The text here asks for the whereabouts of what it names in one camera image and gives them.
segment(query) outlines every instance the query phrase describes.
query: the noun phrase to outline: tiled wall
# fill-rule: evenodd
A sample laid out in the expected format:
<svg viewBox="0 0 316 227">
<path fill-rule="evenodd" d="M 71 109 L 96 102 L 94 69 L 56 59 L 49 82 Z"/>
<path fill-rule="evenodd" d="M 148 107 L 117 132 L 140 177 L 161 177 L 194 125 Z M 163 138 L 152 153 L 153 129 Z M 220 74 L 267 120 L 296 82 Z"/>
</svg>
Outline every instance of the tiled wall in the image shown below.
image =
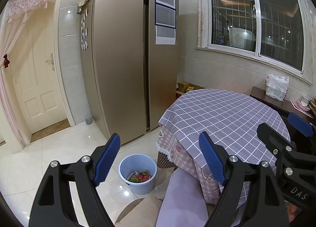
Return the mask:
<svg viewBox="0 0 316 227">
<path fill-rule="evenodd" d="M 309 4 L 312 16 L 316 9 Z M 265 64 L 222 54 L 219 52 L 197 50 L 198 0 L 179 0 L 179 63 L 178 79 L 206 88 L 228 89 L 249 94 L 253 86 L 264 88 L 268 74 L 288 76 L 287 73 Z M 314 66 L 314 83 L 316 68 Z M 290 76 L 287 99 L 295 100 L 302 95 L 315 96 L 316 85 L 308 85 Z"/>
<path fill-rule="evenodd" d="M 58 24 L 59 57 L 64 87 L 75 123 L 91 117 L 80 58 L 77 0 L 61 0 Z"/>
</svg>

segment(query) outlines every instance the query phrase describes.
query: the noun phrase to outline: purple pants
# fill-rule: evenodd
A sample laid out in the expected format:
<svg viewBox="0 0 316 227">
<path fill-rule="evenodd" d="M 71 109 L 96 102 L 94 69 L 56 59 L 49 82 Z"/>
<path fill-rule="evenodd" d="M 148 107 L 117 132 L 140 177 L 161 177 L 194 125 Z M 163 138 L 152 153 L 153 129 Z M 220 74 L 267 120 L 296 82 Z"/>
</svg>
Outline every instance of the purple pants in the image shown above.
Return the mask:
<svg viewBox="0 0 316 227">
<path fill-rule="evenodd" d="M 198 180 L 185 170 L 176 169 L 170 177 L 156 227 L 204 227 L 208 218 Z"/>
</svg>

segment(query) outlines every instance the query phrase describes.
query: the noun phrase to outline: window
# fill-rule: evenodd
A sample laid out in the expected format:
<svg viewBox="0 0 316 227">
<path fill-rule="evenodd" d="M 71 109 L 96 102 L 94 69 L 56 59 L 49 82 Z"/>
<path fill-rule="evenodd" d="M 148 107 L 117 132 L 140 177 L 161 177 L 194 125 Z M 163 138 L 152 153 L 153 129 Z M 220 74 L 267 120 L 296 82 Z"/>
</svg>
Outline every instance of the window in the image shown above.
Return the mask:
<svg viewBox="0 0 316 227">
<path fill-rule="evenodd" d="M 298 0 L 209 0 L 209 18 L 210 48 L 220 50 L 221 45 L 302 74 L 304 35 Z"/>
</svg>

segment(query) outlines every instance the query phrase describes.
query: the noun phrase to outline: floral valance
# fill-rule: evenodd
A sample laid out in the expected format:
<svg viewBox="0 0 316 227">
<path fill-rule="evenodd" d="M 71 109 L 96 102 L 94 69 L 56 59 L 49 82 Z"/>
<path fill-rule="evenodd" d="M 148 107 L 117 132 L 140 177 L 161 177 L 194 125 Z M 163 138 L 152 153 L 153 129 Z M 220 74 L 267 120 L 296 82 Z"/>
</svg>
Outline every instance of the floral valance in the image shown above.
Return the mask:
<svg viewBox="0 0 316 227">
<path fill-rule="evenodd" d="M 6 17 L 10 23 L 13 19 L 17 19 L 24 14 L 23 22 L 25 22 L 28 11 L 42 7 L 47 8 L 47 2 L 49 1 L 54 2 L 55 0 L 9 0 Z"/>
</svg>

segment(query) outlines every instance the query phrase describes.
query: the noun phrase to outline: trash can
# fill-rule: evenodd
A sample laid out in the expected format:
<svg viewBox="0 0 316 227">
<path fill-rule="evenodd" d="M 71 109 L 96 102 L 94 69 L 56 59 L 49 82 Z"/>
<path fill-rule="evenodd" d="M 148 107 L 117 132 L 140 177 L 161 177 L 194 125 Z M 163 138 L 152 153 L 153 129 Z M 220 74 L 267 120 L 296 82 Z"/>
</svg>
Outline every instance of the trash can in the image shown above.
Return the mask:
<svg viewBox="0 0 316 227">
<path fill-rule="evenodd" d="M 143 183 L 134 183 L 127 180 L 130 173 L 146 169 L 152 176 L 148 181 Z M 145 195 L 154 189 L 155 177 L 157 175 L 157 164 L 149 156 L 143 154 L 133 154 L 124 158 L 118 166 L 118 174 L 121 179 L 128 185 L 130 190 L 138 195 Z"/>
</svg>

